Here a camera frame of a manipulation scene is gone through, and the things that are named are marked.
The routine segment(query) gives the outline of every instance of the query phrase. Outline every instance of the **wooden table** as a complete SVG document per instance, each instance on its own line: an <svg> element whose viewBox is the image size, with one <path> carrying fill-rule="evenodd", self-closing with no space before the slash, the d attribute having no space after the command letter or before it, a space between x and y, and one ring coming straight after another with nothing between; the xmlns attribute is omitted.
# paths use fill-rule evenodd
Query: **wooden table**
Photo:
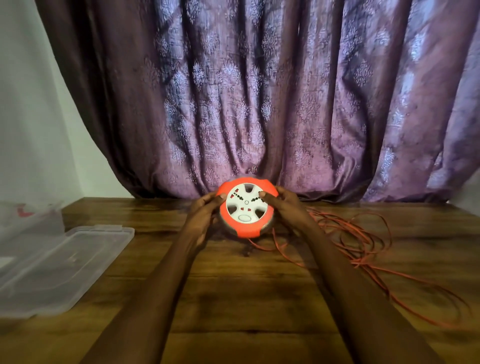
<svg viewBox="0 0 480 364"><path fill-rule="evenodd" d="M167 251L185 219L187 202L84 198L64 209L69 230L121 224L134 240L69 312L57 317L0 320L0 363L77 363ZM382 214L394 247L377 261L449 286L480 307L480 218L453 206L427 204L322 205L344 218ZM386 236L373 216L359 223ZM280 232L282 239L289 239ZM271 244L269 238L261 241ZM412 308L437 319L455 315L431 289L386 277ZM480 362L480 319L465 316L462 330L441 329L408 314L447 363ZM202 251L181 295L164 363L351 363L311 274L278 252L215 235Z"/></svg>

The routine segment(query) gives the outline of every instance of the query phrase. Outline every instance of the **forearm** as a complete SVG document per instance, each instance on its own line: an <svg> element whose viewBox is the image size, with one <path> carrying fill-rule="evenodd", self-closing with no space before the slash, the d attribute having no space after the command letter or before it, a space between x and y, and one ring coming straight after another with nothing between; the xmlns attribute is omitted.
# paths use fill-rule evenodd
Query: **forearm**
<svg viewBox="0 0 480 364"><path fill-rule="evenodd" d="M178 237L138 294L102 332L82 364L160 362L176 294L193 261L192 246L189 237Z"/></svg>
<svg viewBox="0 0 480 364"><path fill-rule="evenodd" d="M361 363L443 363L420 333L313 224L303 229Z"/></svg>

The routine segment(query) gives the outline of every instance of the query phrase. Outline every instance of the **white circular disc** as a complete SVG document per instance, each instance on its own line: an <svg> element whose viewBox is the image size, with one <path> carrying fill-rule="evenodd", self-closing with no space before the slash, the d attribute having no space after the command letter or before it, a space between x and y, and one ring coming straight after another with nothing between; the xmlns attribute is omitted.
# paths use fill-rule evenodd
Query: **white circular disc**
<svg viewBox="0 0 480 364"><path fill-rule="evenodd" d="M260 191L262 189L253 183L241 183L230 190L226 200L227 211L236 222L252 224L262 218L268 204L258 196Z"/></svg>

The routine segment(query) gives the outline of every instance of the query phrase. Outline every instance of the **person's left hand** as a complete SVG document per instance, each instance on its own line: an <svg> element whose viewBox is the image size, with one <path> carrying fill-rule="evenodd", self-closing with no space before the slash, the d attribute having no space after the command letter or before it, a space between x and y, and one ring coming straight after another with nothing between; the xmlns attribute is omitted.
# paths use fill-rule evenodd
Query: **person's left hand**
<svg viewBox="0 0 480 364"><path fill-rule="evenodd" d="M212 223L213 212L222 205L227 195L216 196L216 191L206 194L195 200L190 206L190 211L181 232L191 239L195 239L196 246L205 240L207 229Z"/></svg>

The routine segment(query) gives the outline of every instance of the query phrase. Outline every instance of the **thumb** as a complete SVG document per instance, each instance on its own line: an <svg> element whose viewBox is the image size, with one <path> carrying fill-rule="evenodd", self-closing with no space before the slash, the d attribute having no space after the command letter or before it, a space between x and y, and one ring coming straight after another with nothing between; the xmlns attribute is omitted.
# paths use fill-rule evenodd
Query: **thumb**
<svg viewBox="0 0 480 364"><path fill-rule="evenodd" d="M269 194L268 192L265 192L265 191L260 191L258 195L262 200L267 202L273 208L276 208L277 210L281 209L283 201L279 200L272 194Z"/></svg>
<svg viewBox="0 0 480 364"><path fill-rule="evenodd" d="M226 194L220 194L215 197L212 201L206 204L204 207L208 210L208 212L212 213L216 208L219 208L220 205L225 201L227 198Z"/></svg>

